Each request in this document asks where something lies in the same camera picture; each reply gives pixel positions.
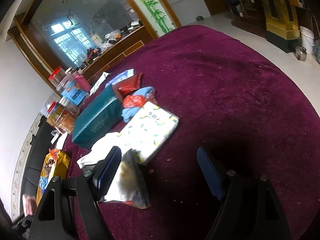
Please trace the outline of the pink bottle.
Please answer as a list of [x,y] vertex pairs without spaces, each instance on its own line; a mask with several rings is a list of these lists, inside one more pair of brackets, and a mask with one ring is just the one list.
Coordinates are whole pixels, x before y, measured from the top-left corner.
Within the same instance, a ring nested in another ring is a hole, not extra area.
[[88,83],[88,81],[84,78],[83,75],[80,75],[78,71],[74,71],[71,76],[76,80],[76,83],[85,91],[90,92],[91,85]]

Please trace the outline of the yellow bag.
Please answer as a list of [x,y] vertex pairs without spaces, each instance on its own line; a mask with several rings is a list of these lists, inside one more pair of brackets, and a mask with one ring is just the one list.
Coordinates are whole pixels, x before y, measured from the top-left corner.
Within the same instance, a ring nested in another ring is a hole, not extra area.
[[70,161],[71,158],[65,152],[56,148],[49,150],[49,153],[46,155],[43,162],[37,187],[37,205],[39,205],[40,200],[53,177],[60,176],[62,179],[66,178]]

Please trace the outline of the blue white flat packet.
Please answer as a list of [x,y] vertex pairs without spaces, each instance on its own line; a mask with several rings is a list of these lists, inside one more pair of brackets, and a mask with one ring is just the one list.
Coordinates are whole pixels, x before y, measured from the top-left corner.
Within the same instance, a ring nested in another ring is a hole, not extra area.
[[108,87],[109,85],[115,85],[119,83],[120,81],[126,80],[130,77],[134,76],[134,69],[128,69],[126,71],[121,72],[114,78],[112,78],[108,83],[105,85],[105,88]]

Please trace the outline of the dark red foil packet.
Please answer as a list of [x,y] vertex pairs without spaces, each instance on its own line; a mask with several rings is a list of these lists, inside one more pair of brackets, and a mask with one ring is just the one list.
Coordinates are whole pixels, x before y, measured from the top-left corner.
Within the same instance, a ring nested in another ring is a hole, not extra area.
[[130,93],[140,89],[142,73],[135,74],[132,77],[129,77],[119,83],[116,83],[112,86],[113,91],[116,97],[123,102],[125,97],[128,96]]

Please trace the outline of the wooden framed glass partition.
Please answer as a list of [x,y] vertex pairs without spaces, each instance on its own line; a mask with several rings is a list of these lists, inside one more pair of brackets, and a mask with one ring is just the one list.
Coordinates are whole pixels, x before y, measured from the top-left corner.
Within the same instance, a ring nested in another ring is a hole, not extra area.
[[[171,5],[161,1],[179,28]],[[44,82],[58,66],[81,67],[94,81],[159,38],[133,0],[31,0],[8,35]]]

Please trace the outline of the white towel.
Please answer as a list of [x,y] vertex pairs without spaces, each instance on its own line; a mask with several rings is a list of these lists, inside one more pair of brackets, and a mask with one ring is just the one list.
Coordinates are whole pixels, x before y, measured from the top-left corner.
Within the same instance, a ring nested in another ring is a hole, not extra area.
[[77,161],[79,168],[82,169],[88,165],[95,165],[98,161],[105,159],[113,146],[119,147],[122,154],[131,148],[130,143],[120,133],[107,133],[92,146],[91,151],[87,155],[84,155]]

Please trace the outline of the white paper card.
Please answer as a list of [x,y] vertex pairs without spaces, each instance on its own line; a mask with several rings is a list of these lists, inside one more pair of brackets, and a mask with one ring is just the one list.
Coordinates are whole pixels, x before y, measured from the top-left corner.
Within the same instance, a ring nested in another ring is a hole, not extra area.
[[103,72],[101,74],[101,76],[99,77],[99,79],[95,82],[95,84],[93,85],[93,87],[91,88],[90,90],[90,93],[89,95],[93,95],[97,90],[98,88],[101,86],[101,84],[106,80],[106,78],[110,75],[110,73],[107,73],[107,72]]

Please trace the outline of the white plastic bucket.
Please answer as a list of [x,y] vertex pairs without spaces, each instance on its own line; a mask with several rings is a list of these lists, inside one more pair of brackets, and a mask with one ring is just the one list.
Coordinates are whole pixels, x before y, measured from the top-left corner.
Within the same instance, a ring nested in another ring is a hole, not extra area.
[[308,54],[312,54],[315,45],[314,33],[304,26],[300,26],[299,29],[302,46],[306,49]]

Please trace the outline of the blue water jug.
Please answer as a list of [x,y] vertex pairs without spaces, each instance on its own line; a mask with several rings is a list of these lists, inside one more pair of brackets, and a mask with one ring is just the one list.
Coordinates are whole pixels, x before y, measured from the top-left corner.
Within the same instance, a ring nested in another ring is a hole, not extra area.
[[313,53],[316,61],[320,64],[320,40],[315,41],[315,45],[313,47]]

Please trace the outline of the clear jar red lid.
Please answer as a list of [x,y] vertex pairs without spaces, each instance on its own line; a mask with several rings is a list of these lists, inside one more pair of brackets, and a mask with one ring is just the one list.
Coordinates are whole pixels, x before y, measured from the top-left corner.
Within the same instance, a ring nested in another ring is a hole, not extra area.
[[49,82],[56,88],[60,82],[66,77],[65,71],[58,66],[48,77]]

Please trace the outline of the jar with orange label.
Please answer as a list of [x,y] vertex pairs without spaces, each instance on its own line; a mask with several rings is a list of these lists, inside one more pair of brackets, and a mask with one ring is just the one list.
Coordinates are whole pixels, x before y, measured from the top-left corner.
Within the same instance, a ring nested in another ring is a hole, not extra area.
[[60,133],[71,134],[80,109],[69,100],[62,98],[60,102],[53,101],[47,106],[46,121]]

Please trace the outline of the golden wooden pillar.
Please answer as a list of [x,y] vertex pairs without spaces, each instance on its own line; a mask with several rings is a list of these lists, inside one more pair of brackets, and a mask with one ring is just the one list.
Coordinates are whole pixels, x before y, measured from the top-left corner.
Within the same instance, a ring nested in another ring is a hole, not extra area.
[[285,53],[300,44],[296,9],[289,0],[261,0],[266,19],[266,39]]

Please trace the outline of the clear snack packet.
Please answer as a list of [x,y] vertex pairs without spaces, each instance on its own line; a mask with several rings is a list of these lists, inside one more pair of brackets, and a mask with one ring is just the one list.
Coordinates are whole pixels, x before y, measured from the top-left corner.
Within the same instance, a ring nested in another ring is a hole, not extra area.
[[136,151],[128,150],[122,155],[114,179],[99,202],[120,203],[138,209],[150,207],[146,184],[136,159]]

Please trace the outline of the white leaf-print tissue pack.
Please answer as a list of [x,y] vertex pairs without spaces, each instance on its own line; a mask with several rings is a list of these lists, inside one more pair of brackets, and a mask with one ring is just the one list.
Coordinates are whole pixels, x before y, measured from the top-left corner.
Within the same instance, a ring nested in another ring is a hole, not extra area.
[[134,150],[138,163],[146,165],[171,136],[178,123],[177,116],[147,102],[119,133],[121,150]]

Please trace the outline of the teal rectangular box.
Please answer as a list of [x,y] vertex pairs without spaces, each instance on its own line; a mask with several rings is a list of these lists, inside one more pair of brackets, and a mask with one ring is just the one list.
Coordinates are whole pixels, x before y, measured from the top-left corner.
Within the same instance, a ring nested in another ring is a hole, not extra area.
[[72,143],[91,147],[122,119],[123,103],[112,85],[107,86],[76,118]]

